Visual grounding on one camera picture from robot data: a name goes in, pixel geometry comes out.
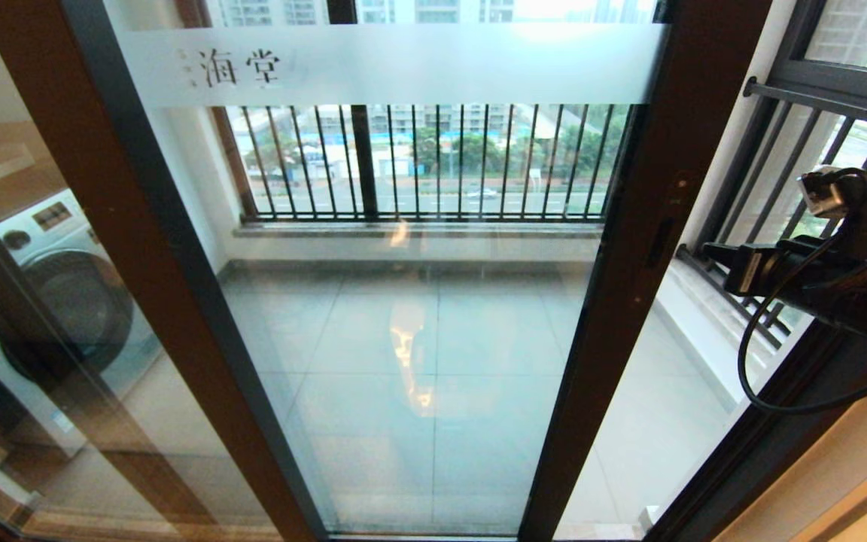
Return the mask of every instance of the black cable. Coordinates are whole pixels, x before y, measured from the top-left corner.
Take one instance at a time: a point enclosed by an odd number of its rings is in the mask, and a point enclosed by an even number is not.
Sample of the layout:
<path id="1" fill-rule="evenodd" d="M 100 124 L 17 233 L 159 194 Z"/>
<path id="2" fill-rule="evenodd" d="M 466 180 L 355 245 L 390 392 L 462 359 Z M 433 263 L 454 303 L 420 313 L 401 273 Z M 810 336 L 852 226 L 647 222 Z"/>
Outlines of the black cable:
<path id="1" fill-rule="evenodd" d="M 852 391 L 849 394 L 841 395 L 840 397 L 836 397 L 829 401 L 823 401 L 820 403 L 813 403 L 808 405 L 798 405 L 798 406 L 780 406 L 773 405 L 768 402 L 763 401 L 751 388 L 751 384 L 747 381 L 747 368 L 746 360 L 747 360 L 747 347 L 751 342 L 751 336 L 754 334 L 754 330 L 756 329 L 758 320 L 768 311 L 768 305 L 771 305 L 771 301 L 774 301 L 777 298 L 778 294 L 781 293 L 782 289 L 788 285 L 788 282 L 791 282 L 799 273 L 801 273 L 802 269 L 808 267 L 808 265 L 815 260 L 818 260 L 822 254 L 825 254 L 829 248 L 835 244 L 839 238 L 840 233 L 836 233 L 835 236 L 829 237 L 824 243 L 818 246 L 817 249 L 811 252 L 802 262 L 799 262 L 798 265 L 793 267 L 782 279 L 778 282 L 777 287 L 761 302 L 761 305 L 758 306 L 757 311 L 754 312 L 754 315 L 751 316 L 749 323 L 744 327 L 744 333 L 741 336 L 741 344 L 738 346 L 738 377 L 741 381 L 742 390 L 744 390 L 744 394 L 747 395 L 747 398 L 751 401 L 751 404 L 756 406 L 756 408 L 761 409 L 768 413 L 773 414 L 784 414 L 788 416 L 798 416 L 798 415 L 807 415 L 807 414 L 817 414 L 818 412 L 823 412 L 826 410 L 830 410 L 833 408 L 839 408 L 841 406 L 852 404 L 853 402 L 858 401 L 859 399 L 863 399 L 867 397 L 867 385 L 864 385 L 862 388 L 858 388 L 856 391 Z"/>

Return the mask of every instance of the windowsill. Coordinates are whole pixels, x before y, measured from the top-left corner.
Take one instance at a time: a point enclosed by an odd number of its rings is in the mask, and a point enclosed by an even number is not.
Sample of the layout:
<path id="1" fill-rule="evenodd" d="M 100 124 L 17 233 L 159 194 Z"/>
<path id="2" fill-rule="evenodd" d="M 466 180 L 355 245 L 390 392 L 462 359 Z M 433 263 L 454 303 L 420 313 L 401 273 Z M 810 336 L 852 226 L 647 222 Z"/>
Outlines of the windowsill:
<path id="1" fill-rule="evenodd" d="M 237 227 L 234 237 L 545 237 L 600 239 L 603 224 L 516 222 L 279 222 Z"/>
<path id="2" fill-rule="evenodd" d="M 738 344 L 747 319 L 722 298 L 712 285 L 685 262 L 674 258 L 665 273 L 655 305 L 695 368 L 715 391 L 719 402 L 732 411 L 744 397 L 738 382 Z M 747 353 L 751 381 L 765 376 L 777 350 L 755 333 Z"/>

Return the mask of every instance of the metal railing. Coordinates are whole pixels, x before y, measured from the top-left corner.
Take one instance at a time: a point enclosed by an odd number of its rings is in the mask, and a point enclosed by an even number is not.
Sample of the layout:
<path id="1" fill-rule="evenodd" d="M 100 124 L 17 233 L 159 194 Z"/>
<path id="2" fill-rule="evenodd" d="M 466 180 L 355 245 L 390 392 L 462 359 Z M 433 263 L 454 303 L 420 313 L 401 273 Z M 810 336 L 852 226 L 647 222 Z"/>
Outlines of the metal railing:
<path id="1" fill-rule="evenodd" d="M 756 110 L 727 172 L 715 206 L 698 240 L 698 249 L 677 252 L 712 284 L 745 319 L 758 301 L 723 290 L 727 270 L 708 260 L 699 248 L 705 241 L 718 243 L 776 243 L 808 234 L 826 238 L 839 220 L 806 214 L 797 178 L 821 164 L 867 169 L 867 110 L 829 100 L 788 93 L 750 83 L 758 96 Z M 760 335 L 780 344 L 804 313 L 775 302 L 757 324 Z"/>
<path id="2" fill-rule="evenodd" d="M 245 224 L 601 222 L 629 114 L 611 104 L 227 108 Z"/>

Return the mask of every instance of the washing machine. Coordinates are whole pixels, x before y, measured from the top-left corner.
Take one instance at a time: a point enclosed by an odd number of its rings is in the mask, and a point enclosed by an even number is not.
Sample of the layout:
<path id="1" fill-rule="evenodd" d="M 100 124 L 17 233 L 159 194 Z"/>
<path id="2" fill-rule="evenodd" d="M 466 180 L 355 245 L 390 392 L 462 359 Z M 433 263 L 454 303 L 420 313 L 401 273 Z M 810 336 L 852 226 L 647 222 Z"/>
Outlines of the washing machine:
<path id="1" fill-rule="evenodd" d="M 0 238 L 39 299 L 106 385 L 124 397 L 161 352 L 72 192 L 65 190 L 0 222 Z M 0 346 L 0 383 L 72 454 L 84 437 Z"/>

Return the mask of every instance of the glass door panel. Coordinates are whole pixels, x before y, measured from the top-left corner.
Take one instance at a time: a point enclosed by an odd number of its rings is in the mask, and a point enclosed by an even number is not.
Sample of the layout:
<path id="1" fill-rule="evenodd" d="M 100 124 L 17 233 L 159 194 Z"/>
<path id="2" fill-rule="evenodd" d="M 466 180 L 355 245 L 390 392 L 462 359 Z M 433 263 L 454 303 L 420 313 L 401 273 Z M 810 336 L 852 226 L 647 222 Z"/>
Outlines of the glass door panel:
<path id="1" fill-rule="evenodd" d="M 278 536 L 1 58 L 0 521 L 42 539 Z"/>
<path id="2" fill-rule="evenodd" d="M 328 531 L 516 534 L 654 2 L 106 6 Z M 581 53 L 617 77 L 577 92 Z"/>

